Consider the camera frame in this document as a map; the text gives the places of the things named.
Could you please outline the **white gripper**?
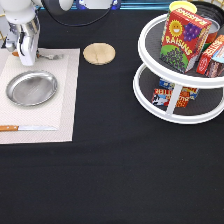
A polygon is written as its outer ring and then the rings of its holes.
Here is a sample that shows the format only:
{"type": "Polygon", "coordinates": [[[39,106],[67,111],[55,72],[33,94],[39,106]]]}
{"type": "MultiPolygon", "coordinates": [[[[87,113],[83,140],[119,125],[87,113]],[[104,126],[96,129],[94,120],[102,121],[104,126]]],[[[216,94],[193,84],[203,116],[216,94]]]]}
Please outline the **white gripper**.
{"type": "Polygon", "coordinates": [[[6,48],[9,52],[16,51],[23,65],[32,66],[36,59],[39,33],[40,24],[37,16],[27,23],[10,22],[6,48]]]}

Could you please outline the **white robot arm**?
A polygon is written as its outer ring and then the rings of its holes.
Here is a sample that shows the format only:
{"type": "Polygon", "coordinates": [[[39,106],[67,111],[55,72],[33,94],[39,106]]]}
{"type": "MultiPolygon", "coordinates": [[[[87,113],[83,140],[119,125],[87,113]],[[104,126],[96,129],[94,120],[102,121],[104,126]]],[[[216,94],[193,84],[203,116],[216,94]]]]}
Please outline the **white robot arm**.
{"type": "Polygon", "coordinates": [[[40,34],[37,6],[44,7],[53,15],[68,11],[74,0],[0,0],[9,24],[6,48],[17,51],[21,63],[32,66],[35,63],[40,34]]]}

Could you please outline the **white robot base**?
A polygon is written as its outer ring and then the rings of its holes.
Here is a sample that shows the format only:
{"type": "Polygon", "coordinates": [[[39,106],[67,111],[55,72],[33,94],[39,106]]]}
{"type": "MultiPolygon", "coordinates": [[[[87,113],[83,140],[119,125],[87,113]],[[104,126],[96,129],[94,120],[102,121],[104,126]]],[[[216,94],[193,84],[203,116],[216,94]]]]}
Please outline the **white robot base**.
{"type": "Polygon", "coordinates": [[[114,7],[119,8],[121,0],[76,0],[78,9],[109,9],[114,7]]]}

